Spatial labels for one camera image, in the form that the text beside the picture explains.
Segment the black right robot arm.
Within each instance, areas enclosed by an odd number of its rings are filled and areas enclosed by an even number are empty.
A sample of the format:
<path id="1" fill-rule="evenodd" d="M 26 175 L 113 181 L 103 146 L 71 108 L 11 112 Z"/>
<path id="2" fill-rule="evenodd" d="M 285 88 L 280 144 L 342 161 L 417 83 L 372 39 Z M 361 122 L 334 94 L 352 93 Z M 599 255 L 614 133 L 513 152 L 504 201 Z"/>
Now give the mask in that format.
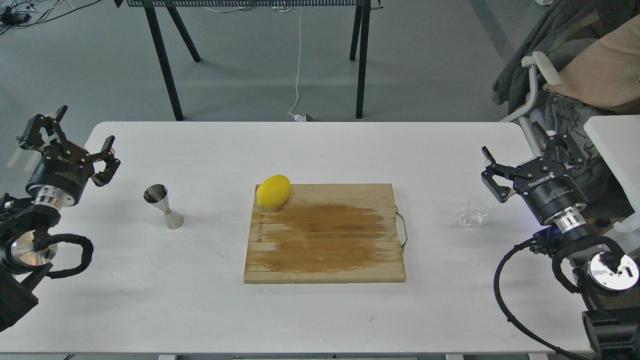
<path id="1" fill-rule="evenodd" d="M 541 155 L 519 166 L 499 164 L 486 146 L 483 183 L 498 202 L 519 195 L 542 225 L 530 239 L 502 258 L 494 273 L 493 292 L 499 308 L 522 333 L 570 360 L 580 355 L 535 335 L 510 312 L 503 300 L 500 278 L 506 262 L 528 249 L 551 259 L 555 279 L 570 293 L 579 294 L 590 348 L 599 360 L 637 360 L 639 335 L 639 266 L 614 240 L 589 224 L 582 211 L 588 201 L 569 176 L 570 167 L 585 157 L 567 134 L 544 135 Z"/>

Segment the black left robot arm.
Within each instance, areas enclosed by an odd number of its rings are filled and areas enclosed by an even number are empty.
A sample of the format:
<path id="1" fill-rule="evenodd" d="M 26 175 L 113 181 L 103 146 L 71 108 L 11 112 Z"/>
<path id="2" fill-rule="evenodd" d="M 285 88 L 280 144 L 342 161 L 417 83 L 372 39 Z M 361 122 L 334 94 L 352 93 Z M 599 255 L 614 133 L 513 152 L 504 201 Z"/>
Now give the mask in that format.
<path id="1" fill-rule="evenodd" d="M 41 158 L 25 185 L 27 197 L 8 193 L 1 198 L 1 274 L 0 328 L 12 327 L 38 305 L 35 287 L 48 277 L 71 277 L 86 270 L 94 252 L 92 242 L 82 235 L 48 232 L 60 219 L 60 210 L 77 205 L 87 182 L 107 185 L 121 162 L 115 157 L 114 136 L 105 139 L 98 153 L 89 153 L 69 141 L 61 128 L 67 106 L 55 114 L 32 117 L 18 137 L 23 150 L 41 153 Z M 58 244 L 82 248 L 80 264 L 74 268 L 52 270 Z"/>

